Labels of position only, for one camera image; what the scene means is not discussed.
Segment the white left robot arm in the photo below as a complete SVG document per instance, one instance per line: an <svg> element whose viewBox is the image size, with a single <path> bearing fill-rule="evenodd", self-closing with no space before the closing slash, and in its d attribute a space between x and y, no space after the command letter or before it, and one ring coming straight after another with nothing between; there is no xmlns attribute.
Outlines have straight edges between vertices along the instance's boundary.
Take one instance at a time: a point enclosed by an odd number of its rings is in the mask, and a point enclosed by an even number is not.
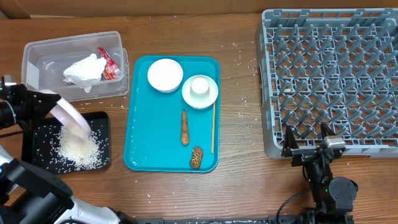
<svg viewBox="0 0 398 224"><path fill-rule="evenodd" d="M23 84L1 77L1 128L18 125L31 133L52 114L64 126L76 127L81 138L91 129L82 115L59 94L30 91ZM109 207L78 200L55 174L12 157L1 149L1 223L135 223L135 219Z"/></svg>

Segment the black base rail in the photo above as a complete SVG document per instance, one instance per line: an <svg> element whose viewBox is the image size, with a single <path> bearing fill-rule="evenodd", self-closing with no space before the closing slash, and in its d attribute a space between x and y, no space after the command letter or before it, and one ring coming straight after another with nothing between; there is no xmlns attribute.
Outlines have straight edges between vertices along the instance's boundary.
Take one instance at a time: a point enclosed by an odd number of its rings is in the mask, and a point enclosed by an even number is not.
<svg viewBox="0 0 398 224"><path fill-rule="evenodd" d="M207 218L165 220L163 218L135 218L138 224L277 224L276 216L267 218Z"/></svg>

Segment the wooden chopstick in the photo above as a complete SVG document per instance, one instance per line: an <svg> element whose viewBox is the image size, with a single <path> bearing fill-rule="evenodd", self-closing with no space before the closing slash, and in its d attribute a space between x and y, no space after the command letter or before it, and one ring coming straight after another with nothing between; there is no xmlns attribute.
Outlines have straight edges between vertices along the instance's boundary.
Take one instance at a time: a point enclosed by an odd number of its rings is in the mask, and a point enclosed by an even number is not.
<svg viewBox="0 0 398 224"><path fill-rule="evenodd" d="M214 154L215 148L215 115L216 115L216 102L213 103L213 115L212 115L212 134L211 134L211 153Z"/></svg>

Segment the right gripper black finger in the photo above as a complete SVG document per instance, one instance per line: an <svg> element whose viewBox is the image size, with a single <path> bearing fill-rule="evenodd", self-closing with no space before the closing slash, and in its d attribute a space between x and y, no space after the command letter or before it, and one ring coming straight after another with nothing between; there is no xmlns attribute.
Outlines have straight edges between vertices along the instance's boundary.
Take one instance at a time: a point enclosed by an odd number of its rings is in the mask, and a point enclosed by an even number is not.
<svg viewBox="0 0 398 224"><path fill-rule="evenodd" d="M322 122L320 124L320 129L321 129L321 137L325 138L327 136L335 136L336 134L329 128L329 126L325 123Z"/></svg>
<svg viewBox="0 0 398 224"><path fill-rule="evenodd" d="M290 126L286 127L285 134L284 134L284 145L283 145L283 150L288 149L298 149L299 146L296 142L294 133L292 131L292 128Z"/></svg>

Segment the white napkin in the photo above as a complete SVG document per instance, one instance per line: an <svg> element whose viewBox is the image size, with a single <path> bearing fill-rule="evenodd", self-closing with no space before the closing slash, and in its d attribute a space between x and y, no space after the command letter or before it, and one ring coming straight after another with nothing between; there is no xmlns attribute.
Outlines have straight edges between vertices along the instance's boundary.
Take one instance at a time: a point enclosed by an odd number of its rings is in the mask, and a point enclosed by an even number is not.
<svg viewBox="0 0 398 224"><path fill-rule="evenodd" d="M80 85L86 93L91 91L94 83L99 82L105 69L106 59L98 58L96 54L75 62L64 72L64 82Z"/></svg>

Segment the pink small bowl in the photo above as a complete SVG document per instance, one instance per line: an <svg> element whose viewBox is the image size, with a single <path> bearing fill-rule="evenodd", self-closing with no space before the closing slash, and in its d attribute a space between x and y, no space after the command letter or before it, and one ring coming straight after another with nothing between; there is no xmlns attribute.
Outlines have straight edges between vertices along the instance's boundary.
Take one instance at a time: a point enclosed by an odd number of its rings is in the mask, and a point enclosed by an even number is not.
<svg viewBox="0 0 398 224"><path fill-rule="evenodd" d="M163 58L156 60L149 67L147 79L156 90L162 93L170 93L180 86L183 79L183 69L177 61Z"/></svg>

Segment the black tray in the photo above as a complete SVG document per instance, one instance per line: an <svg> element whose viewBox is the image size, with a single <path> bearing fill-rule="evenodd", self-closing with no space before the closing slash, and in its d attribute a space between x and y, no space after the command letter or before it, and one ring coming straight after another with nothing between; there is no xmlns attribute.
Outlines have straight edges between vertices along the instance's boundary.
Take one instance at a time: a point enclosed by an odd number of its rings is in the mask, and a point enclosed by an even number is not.
<svg viewBox="0 0 398 224"><path fill-rule="evenodd" d="M104 111L84 113L94 142L99 146L97 160L90 166L79 166L61 156L59 135L62 124L56 118L45 118L38 128L23 135L21 159L54 174L106 169L110 166L109 117Z"/></svg>

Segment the pile of rice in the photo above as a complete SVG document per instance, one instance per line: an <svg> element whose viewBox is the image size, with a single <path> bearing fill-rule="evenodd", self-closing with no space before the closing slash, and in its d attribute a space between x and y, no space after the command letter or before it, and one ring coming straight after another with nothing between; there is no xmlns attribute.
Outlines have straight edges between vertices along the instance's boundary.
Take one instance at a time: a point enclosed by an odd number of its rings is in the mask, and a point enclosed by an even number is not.
<svg viewBox="0 0 398 224"><path fill-rule="evenodd" d="M88 139L78 136L76 128L61 127L58 135L58 155L78 169L92 169L102 164L98 138L91 135Z"/></svg>

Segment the teal plastic tray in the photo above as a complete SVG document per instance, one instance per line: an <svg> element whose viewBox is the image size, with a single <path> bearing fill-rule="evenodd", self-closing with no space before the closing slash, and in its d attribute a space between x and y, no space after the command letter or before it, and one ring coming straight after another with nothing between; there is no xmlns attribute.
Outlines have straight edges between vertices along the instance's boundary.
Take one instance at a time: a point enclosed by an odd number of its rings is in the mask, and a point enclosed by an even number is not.
<svg viewBox="0 0 398 224"><path fill-rule="evenodd" d="M124 163L134 171L194 172L194 147L203 150L199 173L211 172L220 158L220 104L216 100L215 148L211 153L213 105L197 110L186 104L182 89L162 93L147 79L149 67L160 55L145 55L134 65L127 117ZM189 144L181 142L182 110L186 111Z"/></svg>

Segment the brown shiitake mushroom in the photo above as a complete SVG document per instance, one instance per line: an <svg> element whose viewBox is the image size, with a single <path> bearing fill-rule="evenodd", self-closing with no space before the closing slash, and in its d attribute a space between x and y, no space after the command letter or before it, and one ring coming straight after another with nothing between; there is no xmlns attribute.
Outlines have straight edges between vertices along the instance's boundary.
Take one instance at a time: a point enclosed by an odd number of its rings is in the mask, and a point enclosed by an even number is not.
<svg viewBox="0 0 398 224"><path fill-rule="evenodd" d="M200 147L194 147L192 152L192 158L190 160L190 166L193 169L199 169L201 161L203 159L203 150Z"/></svg>

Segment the white upturned cup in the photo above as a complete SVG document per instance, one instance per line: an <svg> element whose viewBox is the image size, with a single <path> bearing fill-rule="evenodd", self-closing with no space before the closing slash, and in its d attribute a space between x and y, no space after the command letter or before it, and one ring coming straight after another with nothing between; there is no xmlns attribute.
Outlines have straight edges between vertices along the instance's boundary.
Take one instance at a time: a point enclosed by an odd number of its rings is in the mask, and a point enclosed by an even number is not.
<svg viewBox="0 0 398 224"><path fill-rule="evenodd" d="M197 78L193 79L193 81L191 83L191 89L192 89L192 92L194 92L195 94L203 95L208 91L209 83L206 80L206 78L197 77Z"/></svg>

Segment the large white plate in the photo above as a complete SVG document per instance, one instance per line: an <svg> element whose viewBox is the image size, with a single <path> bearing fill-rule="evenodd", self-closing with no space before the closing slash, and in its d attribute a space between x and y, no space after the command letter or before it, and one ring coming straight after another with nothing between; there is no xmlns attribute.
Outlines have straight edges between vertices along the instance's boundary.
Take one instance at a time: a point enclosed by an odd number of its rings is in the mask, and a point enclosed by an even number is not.
<svg viewBox="0 0 398 224"><path fill-rule="evenodd" d="M67 100L60 98L50 110L50 114L66 128L68 134L85 141L89 140L91 128L88 122Z"/></svg>

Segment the red snack wrapper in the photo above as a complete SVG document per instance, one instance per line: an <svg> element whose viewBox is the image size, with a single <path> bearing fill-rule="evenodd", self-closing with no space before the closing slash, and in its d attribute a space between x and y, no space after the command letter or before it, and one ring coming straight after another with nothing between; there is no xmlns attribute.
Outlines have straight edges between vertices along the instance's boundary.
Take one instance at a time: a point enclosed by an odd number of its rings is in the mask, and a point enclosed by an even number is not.
<svg viewBox="0 0 398 224"><path fill-rule="evenodd" d="M119 65L109 56L103 47L99 47L99 54L106 60L103 76L106 80L116 80L121 76Z"/></svg>

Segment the brown carrot piece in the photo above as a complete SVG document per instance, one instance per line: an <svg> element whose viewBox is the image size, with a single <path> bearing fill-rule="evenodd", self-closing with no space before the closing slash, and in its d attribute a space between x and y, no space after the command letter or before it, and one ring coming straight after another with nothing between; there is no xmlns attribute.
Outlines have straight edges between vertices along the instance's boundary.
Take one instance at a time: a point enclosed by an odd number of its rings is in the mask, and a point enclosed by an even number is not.
<svg viewBox="0 0 398 224"><path fill-rule="evenodd" d="M187 114L185 110L182 110L181 142L184 146L187 146L189 144L189 131L187 123Z"/></svg>

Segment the clear plastic bin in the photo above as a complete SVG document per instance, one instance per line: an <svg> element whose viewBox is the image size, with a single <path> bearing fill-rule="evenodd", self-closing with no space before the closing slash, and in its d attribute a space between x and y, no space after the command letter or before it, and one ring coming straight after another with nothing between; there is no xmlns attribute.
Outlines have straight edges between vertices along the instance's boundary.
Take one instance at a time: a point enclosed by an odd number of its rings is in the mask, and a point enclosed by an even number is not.
<svg viewBox="0 0 398 224"><path fill-rule="evenodd" d="M88 57L101 58L100 48L119 66L118 78L104 76L84 83L67 82L64 71ZM67 101L123 96L129 92L129 62L119 32L74 35L28 43L22 58L21 83L28 90L51 90Z"/></svg>

